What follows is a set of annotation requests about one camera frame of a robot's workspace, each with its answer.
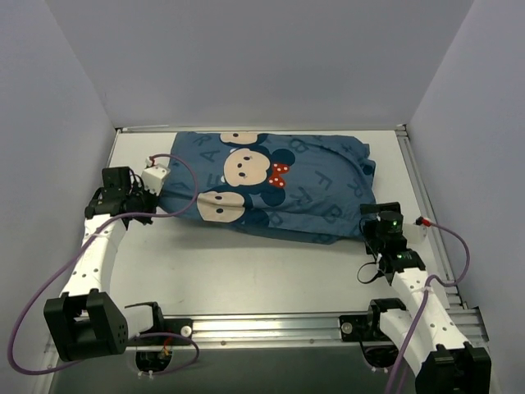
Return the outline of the blue cartoon pillowcase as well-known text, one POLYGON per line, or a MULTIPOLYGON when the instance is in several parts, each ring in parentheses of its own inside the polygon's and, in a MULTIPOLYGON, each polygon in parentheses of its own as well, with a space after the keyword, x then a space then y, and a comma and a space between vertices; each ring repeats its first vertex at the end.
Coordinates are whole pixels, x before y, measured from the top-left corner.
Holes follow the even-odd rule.
POLYGON ((178 134, 159 201, 166 213, 288 241, 361 237, 375 204, 368 144, 344 135, 178 134))

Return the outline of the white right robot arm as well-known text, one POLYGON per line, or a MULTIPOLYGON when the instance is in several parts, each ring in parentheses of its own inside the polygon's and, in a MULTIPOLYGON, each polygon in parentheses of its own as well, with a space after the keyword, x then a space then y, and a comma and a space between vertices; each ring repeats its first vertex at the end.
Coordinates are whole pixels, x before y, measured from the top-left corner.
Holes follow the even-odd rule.
POLYGON ((491 357, 460 331, 434 289, 455 282, 430 274, 418 252, 409 248, 398 203, 363 204, 360 213, 366 251, 396 293, 372 300, 364 319, 369 336, 387 337, 398 350, 385 391, 399 391, 399 368, 406 364, 418 393, 488 393, 491 357))

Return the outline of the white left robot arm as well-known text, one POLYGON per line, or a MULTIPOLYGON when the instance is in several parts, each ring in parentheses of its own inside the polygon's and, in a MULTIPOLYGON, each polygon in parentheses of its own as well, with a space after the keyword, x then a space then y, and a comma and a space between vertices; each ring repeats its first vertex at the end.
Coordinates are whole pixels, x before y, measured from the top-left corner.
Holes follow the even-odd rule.
POLYGON ((59 297, 46 301, 43 315, 59 357, 87 360, 124 352, 131 338, 147 344, 164 338, 158 303, 117 306, 108 289, 119 245, 130 222, 153 221, 170 171, 150 165, 141 174, 130 167, 107 167, 103 184, 84 210, 84 239, 71 276, 59 297))

